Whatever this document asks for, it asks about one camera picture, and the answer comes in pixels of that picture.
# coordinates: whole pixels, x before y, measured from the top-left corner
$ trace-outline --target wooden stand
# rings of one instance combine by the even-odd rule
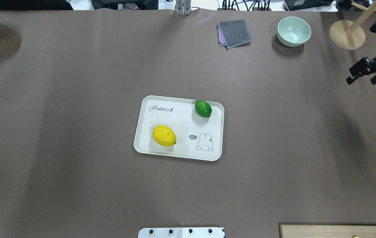
[[[360,25],[372,12],[376,11],[376,0],[368,7],[352,3],[353,6],[364,10],[356,21],[341,20],[333,23],[329,29],[329,35],[332,41],[339,47],[347,50],[356,50],[360,48],[366,39],[363,29]]]

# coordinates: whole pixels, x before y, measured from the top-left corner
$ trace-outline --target wooden board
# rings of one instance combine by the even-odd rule
[[[280,225],[281,238],[376,238],[376,226]]]

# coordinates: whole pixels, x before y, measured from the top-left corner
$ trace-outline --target green lime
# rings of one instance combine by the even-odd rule
[[[210,107],[210,104],[208,104],[206,101],[198,100],[195,102],[195,111],[201,117],[210,117],[212,114],[212,107]]]

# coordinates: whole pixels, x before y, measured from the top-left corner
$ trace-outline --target white bracket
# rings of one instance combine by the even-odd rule
[[[176,0],[176,15],[191,15],[191,0]]]
[[[138,238],[225,238],[224,227],[143,228]]]

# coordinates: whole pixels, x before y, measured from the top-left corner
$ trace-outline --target cartoon rabbit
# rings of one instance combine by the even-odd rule
[[[200,134],[197,150],[213,151],[213,140],[211,134]]]

